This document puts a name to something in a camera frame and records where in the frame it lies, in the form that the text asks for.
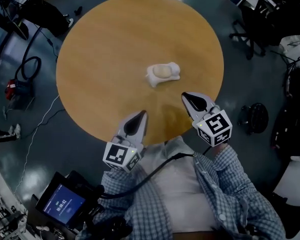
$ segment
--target black and white marker cube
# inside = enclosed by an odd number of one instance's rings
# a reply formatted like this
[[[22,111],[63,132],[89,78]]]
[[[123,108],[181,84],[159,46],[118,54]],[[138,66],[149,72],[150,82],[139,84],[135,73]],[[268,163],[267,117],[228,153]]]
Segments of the black and white marker cube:
[[[203,119],[196,126],[198,135],[212,147],[231,137],[232,124],[224,110]]]
[[[136,148],[107,142],[102,160],[110,168],[130,173],[140,159]]]

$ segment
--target digital display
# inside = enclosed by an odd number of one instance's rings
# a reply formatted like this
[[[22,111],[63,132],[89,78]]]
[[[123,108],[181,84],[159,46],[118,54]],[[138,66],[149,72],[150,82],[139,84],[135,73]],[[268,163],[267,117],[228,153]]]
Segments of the digital display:
[[[84,198],[60,184],[43,211],[56,220],[67,224],[84,202]]]

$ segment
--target round wooden table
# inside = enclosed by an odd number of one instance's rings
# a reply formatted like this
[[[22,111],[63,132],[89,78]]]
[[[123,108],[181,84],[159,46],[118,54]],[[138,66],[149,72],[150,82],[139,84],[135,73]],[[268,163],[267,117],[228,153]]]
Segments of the round wooden table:
[[[152,88],[147,67],[175,62],[180,80]],[[209,23],[178,0],[108,0],[85,14],[61,47],[56,83],[71,118],[110,141],[133,112],[149,116],[146,145],[190,129],[182,92],[216,99],[224,74],[219,40]]]

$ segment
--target hand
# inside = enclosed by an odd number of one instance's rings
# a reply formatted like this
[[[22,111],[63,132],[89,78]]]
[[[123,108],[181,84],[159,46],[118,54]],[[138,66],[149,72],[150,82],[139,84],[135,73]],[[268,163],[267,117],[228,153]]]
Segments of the hand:
[[[216,156],[228,146],[228,143],[221,143],[213,148],[213,154]]]

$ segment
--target concrete floor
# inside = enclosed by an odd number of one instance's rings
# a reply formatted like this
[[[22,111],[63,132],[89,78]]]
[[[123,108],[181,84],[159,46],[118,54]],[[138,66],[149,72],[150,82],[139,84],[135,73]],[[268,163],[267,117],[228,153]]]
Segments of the concrete floor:
[[[74,17],[75,21],[79,18],[74,16],[74,10],[79,6],[83,6],[83,15],[104,1],[106,0],[49,0],[62,13],[69,13]],[[270,148],[272,127],[284,103],[282,81],[286,66],[279,56],[269,52],[265,57],[255,55],[252,60],[246,60],[246,44],[228,37],[234,32],[232,22],[241,18],[240,10],[229,0],[181,1],[197,10],[210,23],[219,39],[224,58],[224,77],[216,102],[226,110],[233,123],[229,143],[237,151],[245,172],[258,190],[270,192],[276,187],[288,165],[287,161],[278,157]],[[33,35],[35,30],[32,25],[30,34]],[[56,39],[47,30],[44,33],[51,37],[58,52],[66,35]],[[45,38],[39,34],[28,55],[42,58],[42,68],[35,79],[36,99],[30,110],[12,111],[8,120],[4,120],[2,107],[7,104],[4,90],[8,80],[14,77],[27,43],[14,36],[6,47],[0,65],[0,129],[8,130],[9,125],[19,122],[23,135],[36,127],[58,95],[56,58]],[[267,107],[269,124],[264,133],[247,136],[236,122],[241,107],[255,102],[261,102]],[[58,99],[47,117],[62,108]],[[193,129],[186,132],[184,138],[196,151],[203,151],[207,147]],[[31,137],[28,137],[0,144],[0,172],[12,190],[21,179],[30,142]],[[108,168],[102,162],[104,147],[103,141],[77,126],[67,112],[59,113],[48,125],[38,129],[17,196],[27,206],[32,194],[40,196],[55,171],[66,175],[71,170],[76,170],[92,184],[98,184],[103,171]]]

